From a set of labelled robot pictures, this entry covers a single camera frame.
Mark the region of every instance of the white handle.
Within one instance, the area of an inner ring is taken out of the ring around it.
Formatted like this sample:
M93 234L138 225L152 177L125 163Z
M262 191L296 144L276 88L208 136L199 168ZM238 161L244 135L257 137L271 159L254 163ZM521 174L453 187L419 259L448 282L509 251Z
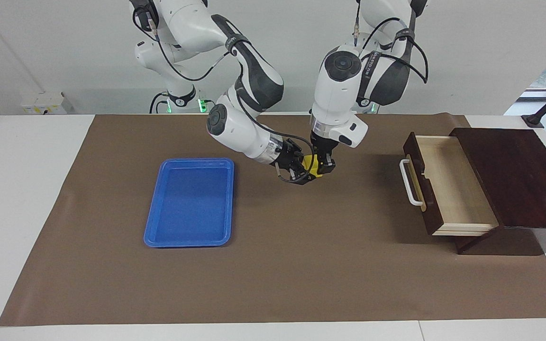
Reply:
M410 188L410 182L408 182L408 175L406 173L406 168L403 166L404 164L410 163L410 160L405 158L399 162L399 170L401 171L401 177L403 178L403 184L406 185L406 193L408 194L408 200L412 205L415 206L422 206L423 202L418 201L414 198L412 195L412 188Z

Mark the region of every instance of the drawer front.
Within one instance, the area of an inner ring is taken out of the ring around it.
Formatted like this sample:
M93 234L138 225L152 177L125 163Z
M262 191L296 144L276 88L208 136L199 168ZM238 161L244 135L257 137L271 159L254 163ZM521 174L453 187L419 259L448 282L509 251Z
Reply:
M423 220L425 220L425 227L429 235L433 235L443 224L444 220L442 219L442 213L439 209L435 193L433 192L433 186L431 186L431 181L425 178L425 162L420 153L419 144L416 140L416 134L414 132L410 133L408 139L403 145L403 152L406 155L409 155L409 158L412 161L412 166L414 167L418 184L420 185L420 191L422 192L422 199L425 202L426 209L422 212Z

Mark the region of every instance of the green indicator light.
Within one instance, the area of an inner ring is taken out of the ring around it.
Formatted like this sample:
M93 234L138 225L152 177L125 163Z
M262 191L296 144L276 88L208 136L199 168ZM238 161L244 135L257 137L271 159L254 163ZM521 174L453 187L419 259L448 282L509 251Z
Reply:
M199 103L199 110L201 112L206 112L208 110L208 104L201 99L197 99L197 103Z

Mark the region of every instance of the blue plastic tray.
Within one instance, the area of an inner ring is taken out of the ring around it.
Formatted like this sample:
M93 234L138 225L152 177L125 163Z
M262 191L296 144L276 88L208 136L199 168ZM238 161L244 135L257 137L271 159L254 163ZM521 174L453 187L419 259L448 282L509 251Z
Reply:
M145 230L152 248L221 246L231 236L235 166L227 158L161 164Z

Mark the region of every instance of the wooden drawer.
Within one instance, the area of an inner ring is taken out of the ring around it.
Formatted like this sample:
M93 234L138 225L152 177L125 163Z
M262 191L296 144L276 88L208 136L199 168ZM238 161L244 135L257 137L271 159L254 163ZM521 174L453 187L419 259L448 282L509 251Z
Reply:
M546 147L532 130L408 136L400 168L429 235L461 254L546 252Z

